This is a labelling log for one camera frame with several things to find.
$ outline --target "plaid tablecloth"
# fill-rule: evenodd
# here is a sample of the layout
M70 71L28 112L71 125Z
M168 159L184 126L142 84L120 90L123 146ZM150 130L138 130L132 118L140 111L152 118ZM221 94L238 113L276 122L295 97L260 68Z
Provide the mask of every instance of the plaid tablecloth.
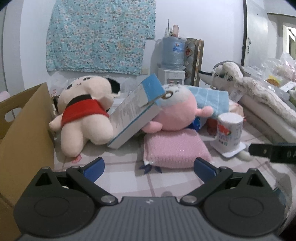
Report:
M208 147L213 164L216 167L227 166L234 172L246 172L251 167L258 168L272 188L279 187L286 198L286 220L282 231L296 213L296 167L285 164L271 164L267 158L254 157L251 161L242 161L239 155L225 159L209 144L213 139L201 130L201 137ZM241 140L250 143L270 143L258 130L244 123ZM97 157L105 161L105 172L96 184L112 193L119 200L123 196L176 196L178 199L201 186L203 182L192 169L165 169L158 173L154 169L144 175L139 167L143 165L142 138L134 137L118 150L106 146L95 146L88 142L81 154L81 161L71 163L60 150L59 137L56 139L54 153L55 171L66 170L73 165L84 166Z

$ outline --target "wall socket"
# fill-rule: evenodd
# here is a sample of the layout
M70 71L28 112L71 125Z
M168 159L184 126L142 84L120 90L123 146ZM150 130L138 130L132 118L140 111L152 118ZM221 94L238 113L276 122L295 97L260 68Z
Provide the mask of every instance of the wall socket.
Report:
M142 68L141 69L141 75L149 75L150 69L149 68Z

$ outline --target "doll's red shirt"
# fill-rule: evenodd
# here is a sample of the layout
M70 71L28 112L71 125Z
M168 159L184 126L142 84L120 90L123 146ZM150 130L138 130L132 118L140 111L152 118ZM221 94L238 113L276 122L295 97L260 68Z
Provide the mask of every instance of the doll's red shirt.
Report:
M69 122L94 114L101 114L109 117L109 114L104 110L97 100L80 100L66 107L62 116L62 127Z

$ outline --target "beige plush doll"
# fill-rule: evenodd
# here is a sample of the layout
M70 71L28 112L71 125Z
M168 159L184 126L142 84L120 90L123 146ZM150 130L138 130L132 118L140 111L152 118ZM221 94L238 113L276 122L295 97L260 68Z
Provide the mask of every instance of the beige plush doll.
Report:
M59 96L59 116L49 123L54 132L61 130L61 149L65 156L77 157L88 140L103 145L113 137L108 110L119 94L120 85L100 76L74 80Z

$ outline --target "plush toy's white head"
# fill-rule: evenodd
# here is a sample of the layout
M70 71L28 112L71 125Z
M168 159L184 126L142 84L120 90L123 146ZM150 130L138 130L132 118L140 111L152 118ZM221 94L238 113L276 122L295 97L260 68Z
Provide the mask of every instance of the plush toy's white head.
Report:
M163 88L165 95L157 100L162 107L184 102L189 98L189 95L192 95L191 91L183 85L166 84L163 85Z
M75 97L89 94L93 99L103 96L120 94L120 85L112 79L101 76L83 76L74 80L62 91L57 107L59 113L63 113L67 104Z

